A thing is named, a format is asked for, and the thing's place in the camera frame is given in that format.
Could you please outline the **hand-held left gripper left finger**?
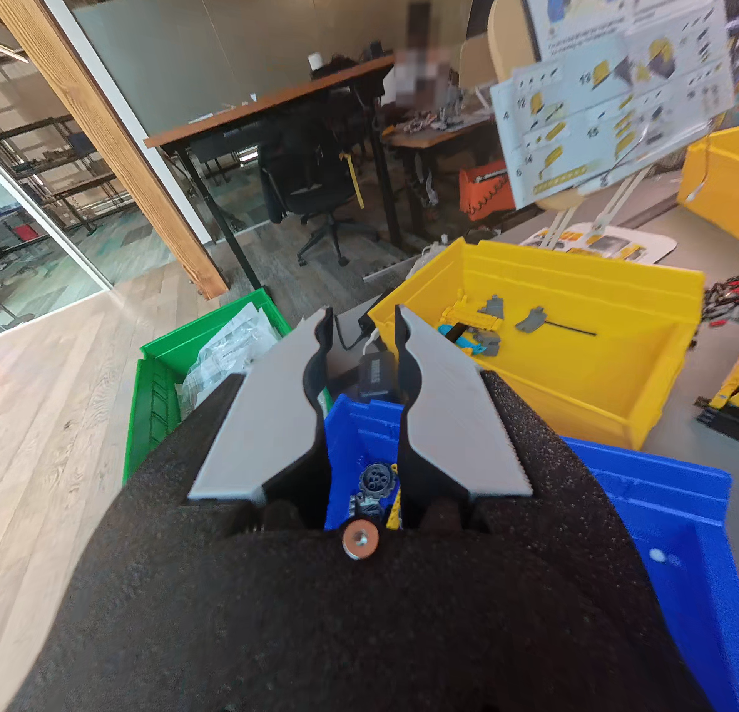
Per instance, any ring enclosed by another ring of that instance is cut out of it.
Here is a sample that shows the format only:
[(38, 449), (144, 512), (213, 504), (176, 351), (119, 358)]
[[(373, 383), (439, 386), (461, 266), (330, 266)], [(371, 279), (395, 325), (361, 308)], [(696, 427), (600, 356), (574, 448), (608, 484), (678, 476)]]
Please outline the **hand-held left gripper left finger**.
[(190, 503), (287, 501), (305, 527), (324, 528), (332, 471), (320, 398), (333, 330), (332, 308), (319, 308), (255, 361), (190, 487)]

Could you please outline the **green plastic bin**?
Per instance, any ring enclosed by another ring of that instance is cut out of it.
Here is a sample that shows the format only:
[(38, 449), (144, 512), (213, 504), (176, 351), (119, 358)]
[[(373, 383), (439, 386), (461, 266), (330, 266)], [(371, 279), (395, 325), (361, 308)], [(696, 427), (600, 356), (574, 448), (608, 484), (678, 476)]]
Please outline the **green plastic bin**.
[[(204, 344), (248, 302), (253, 302), (257, 308), (264, 308), (273, 327), (281, 331), (281, 322), (284, 319), (271, 298), (260, 289), (142, 348), (144, 357), (137, 364), (123, 484), (133, 476), (150, 452), (186, 420), (180, 418), (175, 386), (182, 383)], [(239, 374), (229, 375), (208, 395), (201, 407), (192, 411), (191, 415), (196, 418), (188, 422), (183, 437), (193, 437), (195, 440), (183, 442), (184, 450), (180, 455), (174, 453), (173, 444), (165, 446), (162, 456), (164, 460), (194, 457), (194, 471), (186, 477), (189, 488), (245, 377)]]

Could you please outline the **yellow black lego model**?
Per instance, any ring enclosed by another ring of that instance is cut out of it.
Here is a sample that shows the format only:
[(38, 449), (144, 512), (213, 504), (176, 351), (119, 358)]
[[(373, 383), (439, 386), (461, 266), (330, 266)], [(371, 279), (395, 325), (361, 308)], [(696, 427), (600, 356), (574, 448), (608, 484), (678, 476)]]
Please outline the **yellow black lego model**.
[(696, 421), (732, 440), (738, 441), (738, 362), (725, 377), (717, 393), (699, 397)]

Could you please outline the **yellow plastic bin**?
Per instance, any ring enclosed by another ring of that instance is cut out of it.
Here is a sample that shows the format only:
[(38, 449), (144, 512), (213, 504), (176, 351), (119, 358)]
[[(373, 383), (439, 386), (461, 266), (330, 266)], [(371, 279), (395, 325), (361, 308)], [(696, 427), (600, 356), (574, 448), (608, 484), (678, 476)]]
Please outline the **yellow plastic bin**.
[(678, 203), (738, 238), (738, 127), (687, 148)]
[[(637, 450), (659, 422), (684, 366), (704, 283), (695, 270), (458, 239), (369, 316), (398, 357), (397, 305), (438, 330), (460, 289), (478, 308), (497, 294), (505, 312), (497, 331), (500, 352), (467, 356), (503, 378), (559, 435)], [(548, 321), (598, 336), (547, 324), (532, 334), (516, 330), (539, 306)]]

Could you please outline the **blue lego piece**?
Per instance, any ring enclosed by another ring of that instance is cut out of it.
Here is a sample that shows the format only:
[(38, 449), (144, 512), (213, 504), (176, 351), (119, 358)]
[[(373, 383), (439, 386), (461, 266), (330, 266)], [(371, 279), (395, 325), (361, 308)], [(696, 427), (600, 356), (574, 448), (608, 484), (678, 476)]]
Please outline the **blue lego piece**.
[[(445, 333), (453, 325), (454, 324), (448, 324), (448, 323), (439, 325), (438, 326), (438, 331), (445, 337)], [(462, 337), (460, 337), (457, 340), (457, 343), (455, 345), (457, 347), (461, 348), (465, 352), (466, 355), (474, 356), (473, 355), (473, 351), (475, 349), (475, 340), (474, 339), (471, 339), (471, 338), (468, 338), (468, 337), (465, 337), (465, 335), (467, 334), (467, 332)]]

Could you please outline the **dark grey lego gear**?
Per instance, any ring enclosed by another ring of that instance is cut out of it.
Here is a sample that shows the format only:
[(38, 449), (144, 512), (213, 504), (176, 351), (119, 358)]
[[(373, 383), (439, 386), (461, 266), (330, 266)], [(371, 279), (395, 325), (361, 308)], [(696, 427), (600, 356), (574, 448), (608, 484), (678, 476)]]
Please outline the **dark grey lego gear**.
[(396, 464), (374, 462), (368, 465), (359, 478), (359, 489), (366, 498), (380, 501), (390, 496), (397, 485)]

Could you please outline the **pile of small lego pins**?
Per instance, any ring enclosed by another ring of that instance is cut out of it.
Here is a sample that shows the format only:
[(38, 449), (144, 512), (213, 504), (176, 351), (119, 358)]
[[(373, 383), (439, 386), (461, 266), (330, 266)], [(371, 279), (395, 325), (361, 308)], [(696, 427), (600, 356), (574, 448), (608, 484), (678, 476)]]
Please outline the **pile of small lego pins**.
[(738, 322), (738, 275), (704, 291), (700, 323), (715, 328), (728, 322)]

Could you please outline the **folded leaflet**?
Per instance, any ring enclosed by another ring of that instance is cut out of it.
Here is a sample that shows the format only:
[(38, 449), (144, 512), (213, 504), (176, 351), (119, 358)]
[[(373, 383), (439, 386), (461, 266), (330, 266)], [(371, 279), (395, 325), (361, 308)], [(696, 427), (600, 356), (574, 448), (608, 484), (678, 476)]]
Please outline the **folded leaflet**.
[(647, 246), (631, 236), (619, 234), (591, 235), (590, 225), (578, 223), (566, 228), (553, 245), (554, 251), (572, 255), (599, 256), (637, 262), (648, 255)]

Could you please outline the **orange toolbox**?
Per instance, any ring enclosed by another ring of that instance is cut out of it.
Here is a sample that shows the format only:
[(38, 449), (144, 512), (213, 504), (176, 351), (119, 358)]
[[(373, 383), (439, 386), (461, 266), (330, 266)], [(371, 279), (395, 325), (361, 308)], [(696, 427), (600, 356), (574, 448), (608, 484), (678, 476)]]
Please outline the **orange toolbox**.
[(515, 209), (504, 159), (458, 172), (460, 210), (478, 223), (491, 214)]

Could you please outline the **black office chair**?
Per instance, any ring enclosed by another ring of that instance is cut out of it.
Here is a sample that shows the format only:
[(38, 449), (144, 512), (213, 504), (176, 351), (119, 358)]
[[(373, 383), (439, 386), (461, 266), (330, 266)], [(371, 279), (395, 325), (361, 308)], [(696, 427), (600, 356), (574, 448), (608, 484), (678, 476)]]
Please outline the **black office chair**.
[(305, 255), (324, 238), (332, 241), (338, 264), (348, 265), (339, 241), (339, 231), (379, 240), (378, 230), (350, 218), (337, 218), (336, 211), (355, 200), (365, 201), (358, 186), (351, 153), (341, 150), (337, 139), (319, 118), (288, 114), (265, 118), (256, 138), (258, 176), (268, 220), (279, 225), (288, 215), (306, 226), (310, 219), (324, 218), (296, 253), (300, 266)]

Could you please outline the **cluttered wooden desk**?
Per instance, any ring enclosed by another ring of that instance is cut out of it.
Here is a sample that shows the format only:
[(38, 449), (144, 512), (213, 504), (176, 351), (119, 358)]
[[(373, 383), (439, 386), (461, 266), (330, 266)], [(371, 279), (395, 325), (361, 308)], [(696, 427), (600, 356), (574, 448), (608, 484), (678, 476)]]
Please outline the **cluttered wooden desk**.
[(428, 128), (409, 133), (403, 127), (397, 124), (381, 139), (400, 162), (412, 234), (433, 240), (457, 231), (468, 222), (459, 208), (459, 171), (500, 156), (494, 118), (485, 116), (451, 132)]

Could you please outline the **black metal shelving rack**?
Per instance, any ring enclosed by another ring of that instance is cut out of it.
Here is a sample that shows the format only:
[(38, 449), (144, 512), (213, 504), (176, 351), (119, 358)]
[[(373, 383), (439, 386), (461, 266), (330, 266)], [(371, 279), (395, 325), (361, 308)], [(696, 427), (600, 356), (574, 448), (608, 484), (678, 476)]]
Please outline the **black metal shelving rack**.
[(47, 117), (3, 129), (2, 163), (19, 187), (65, 234), (93, 234), (134, 205), (73, 116)]

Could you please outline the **instruction booklet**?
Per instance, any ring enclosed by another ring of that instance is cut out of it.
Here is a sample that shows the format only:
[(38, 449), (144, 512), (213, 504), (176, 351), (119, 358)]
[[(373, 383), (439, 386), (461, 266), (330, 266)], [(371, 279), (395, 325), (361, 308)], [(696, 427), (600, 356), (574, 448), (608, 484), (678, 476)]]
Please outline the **instruction booklet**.
[(535, 61), (513, 70), (502, 148), (516, 208), (614, 173), (609, 186), (734, 107), (726, 0), (523, 2)]

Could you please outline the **yellow lego frame assembly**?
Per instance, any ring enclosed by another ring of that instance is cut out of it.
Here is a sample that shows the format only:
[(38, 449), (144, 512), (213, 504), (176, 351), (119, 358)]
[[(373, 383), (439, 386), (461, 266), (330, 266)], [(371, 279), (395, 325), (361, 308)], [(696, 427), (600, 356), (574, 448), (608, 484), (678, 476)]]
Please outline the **yellow lego frame assembly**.
[(465, 323), (468, 328), (475, 330), (493, 330), (497, 332), (503, 320), (479, 313), (475, 303), (470, 301), (463, 289), (457, 292), (456, 301), (448, 306), (441, 314), (440, 324)]

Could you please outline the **wooden support post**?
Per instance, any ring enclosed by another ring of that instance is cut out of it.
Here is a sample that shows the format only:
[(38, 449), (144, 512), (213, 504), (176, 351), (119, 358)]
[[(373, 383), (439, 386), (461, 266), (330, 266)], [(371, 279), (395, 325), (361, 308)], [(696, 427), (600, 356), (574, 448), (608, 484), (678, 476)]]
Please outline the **wooden support post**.
[(228, 285), (202, 244), (204, 226), (171, 171), (153, 148), (123, 96), (112, 83), (105, 88), (90, 67), (95, 52), (84, 34), (72, 37), (77, 22), (64, 27), (48, 0), (1, 0), (2, 21), (56, 96), (91, 139), (123, 183), (137, 207), (171, 251), (199, 292), (212, 300)]

